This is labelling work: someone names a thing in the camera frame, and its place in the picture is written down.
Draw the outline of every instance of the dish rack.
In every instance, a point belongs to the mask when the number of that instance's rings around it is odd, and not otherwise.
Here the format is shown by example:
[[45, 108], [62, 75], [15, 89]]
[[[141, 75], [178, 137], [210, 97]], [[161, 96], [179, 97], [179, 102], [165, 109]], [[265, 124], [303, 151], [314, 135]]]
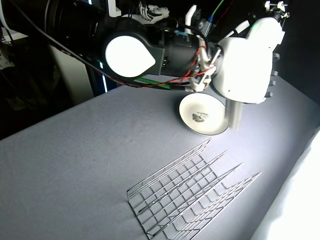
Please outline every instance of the dish rack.
[[261, 172], [226, 187], [237, 165], [216, 175], [212, 165], [227, 151], [206, 161], [201, 153], [211, 139], [127, 191], [129, 204], [148, 239], [191, 240], [215, 219]]

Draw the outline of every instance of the metal frame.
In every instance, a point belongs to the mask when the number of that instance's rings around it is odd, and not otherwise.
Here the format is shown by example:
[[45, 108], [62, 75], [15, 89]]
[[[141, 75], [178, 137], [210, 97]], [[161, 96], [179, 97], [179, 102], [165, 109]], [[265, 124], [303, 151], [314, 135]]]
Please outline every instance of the metal frame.
[[216, 175], [200, 155], [210, 139], [196, 146], [127, 191], [129, 204], [148, 239], [191, 240], [260, 173], [226, 187], [224, 180], [241, 165]]

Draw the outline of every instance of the metal wire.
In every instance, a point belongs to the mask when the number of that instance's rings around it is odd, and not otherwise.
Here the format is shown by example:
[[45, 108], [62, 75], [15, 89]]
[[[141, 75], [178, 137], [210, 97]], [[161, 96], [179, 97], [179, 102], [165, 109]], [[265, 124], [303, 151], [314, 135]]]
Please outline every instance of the metal wire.
[[261, 173], [231, 187], [223, 181], [241, 165], [217, 175], [201, 157], [210, 139], [191, 149], [127, 191], [129, 204], [148, 239], [191, 240]]

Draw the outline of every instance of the plate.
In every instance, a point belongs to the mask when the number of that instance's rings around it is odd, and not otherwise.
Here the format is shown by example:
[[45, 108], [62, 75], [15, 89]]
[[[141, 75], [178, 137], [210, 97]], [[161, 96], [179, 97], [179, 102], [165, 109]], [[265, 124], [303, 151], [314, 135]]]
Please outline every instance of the plate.
[[218, 99], [204, 93], [193, 93], [180, 103], [180, 116], [191, 130], [202, 135], [217, 135], [228, 128], [226, 107]]

